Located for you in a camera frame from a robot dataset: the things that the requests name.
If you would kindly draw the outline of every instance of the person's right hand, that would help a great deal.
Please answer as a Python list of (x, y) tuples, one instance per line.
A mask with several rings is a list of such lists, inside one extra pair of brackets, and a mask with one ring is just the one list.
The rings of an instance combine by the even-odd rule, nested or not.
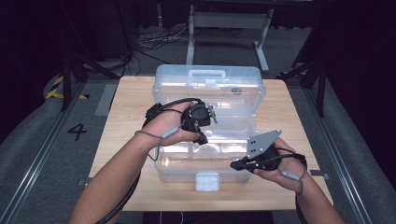
[[(291, 150), (292, 152), (295, 152), (295, 150), (281, 138), (277, 138), (275, 140), (274, 147), (275, 148), (285, 148), (285, 149)], [(285, 154), (291, 153), (291, 152), (288, 152), (287, 150), (281, 150), (281, 149), (279, 149), (277, 152), (279, 152), (280, 155), (285, 155)], [(260, 169), (254, 170), (254, 174), (260, 176), (263, 179), (273, 181), (285, 189), (290, 189), (290, 190), (293, 190), (296, 192), (302, 192), (303, 185), (300, 181), (285, 177), (281, 174), (281, 172), (288, 172), (290, 174), (294, 174), (299, 177), (307, 175), (305, 173), (306, 170), (305, 170), (305, 167), (303, 166), (303, 164), (294, 158), (282, 159), (279, 164), (278, 169), (274, 170), (274, 171), (265, 171), (265, 170), (260, 170)]]

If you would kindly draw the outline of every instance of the clear storage box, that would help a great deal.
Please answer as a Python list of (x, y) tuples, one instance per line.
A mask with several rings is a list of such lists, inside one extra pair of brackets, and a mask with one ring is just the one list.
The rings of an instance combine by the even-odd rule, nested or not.
[(218, 123), (201, 127), (208, 139), (161, 147), (154, 165), (161, 180), (195, 182), (197, 174), (219, 174), (219, 182), (244, 182), (248, 171), (230, 163), (247, 155), (247, 139), (258, 134), (255, 110), (265, 95), (256, 67), (215, 65), (161, 65), (152, 89), (156, 103), (200, 98), (214, 106)]

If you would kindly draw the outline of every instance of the light wood tabletop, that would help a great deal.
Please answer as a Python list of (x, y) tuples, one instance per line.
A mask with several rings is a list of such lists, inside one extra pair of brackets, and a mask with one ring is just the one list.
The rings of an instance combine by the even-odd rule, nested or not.
[[(140, 130), (146, 111), (154, 104), (155, 77), (123, 77), (117, 88), (100, 140), (90, 177)], [(260, 133), (281, 129), (286, 142), (304, 154), (308, 170), (319, 170), (303, 125), (282, 80), (265, 79), (267, 93), (256, 111)], [(332, 203), (322, 176), (314, 176)], [(148, 158), (139, 184), (124, 211), (254, 211), (295, 209), (294, 192), (252, 175), (244, 183), (220, 183), (219, 191), (196, 191), (195, 183), (162, 182)]]

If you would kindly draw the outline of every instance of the person's left hand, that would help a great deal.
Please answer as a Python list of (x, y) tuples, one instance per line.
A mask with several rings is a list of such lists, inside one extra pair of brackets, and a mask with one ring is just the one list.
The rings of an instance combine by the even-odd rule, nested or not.
[[(174, 128), (180, 127), (181, 113), (183, 113), (189, 106), (194, 106), (194, 103), (185, 102), (185, 103), (180, 103), (177, 105), (171, 105), (169, 107), (166, 107), (165, 110), (155, 119), (150, 121), (142, 129), (142, 131), (151, 133), (156, 136), (162, 136), (164, 133)], [(176, 133), (168, 136), (167, 138), (164, 138), (161, 141), (161, 146), (166, 147), (179, 142), (190, 142), (197, 139), (198, 137), (199, 137), (198, 133), (187, 132), (179, 128)], [(159, 141), (160, 139), (158, 138), (156, 139), (156, 141), (153, 141), (156, 143), (156, 145), (153, 145), (153, 147), (158, 146)]]

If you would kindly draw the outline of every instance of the yellow and black tape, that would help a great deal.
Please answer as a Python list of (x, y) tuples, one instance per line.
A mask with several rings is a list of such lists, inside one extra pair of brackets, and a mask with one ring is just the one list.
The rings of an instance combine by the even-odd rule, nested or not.
[[(62, 75), (59, 75), (58, 78), (56, 78), (52, 87), (49, 90), (49, 93), (47, 94), (47, 98), (59, 98), (59, 99), (64, 98), (63, 94), (56, 92), (58, 90), (59, 85), (61, 85), (63, 80), (64, 80), (64, 76), (62, 76)], [(89, 94), (81, 94), (78, 97), (78, 99), (80, 99), (80, 100), (88, 100), (89, 98), (90, 98)]]

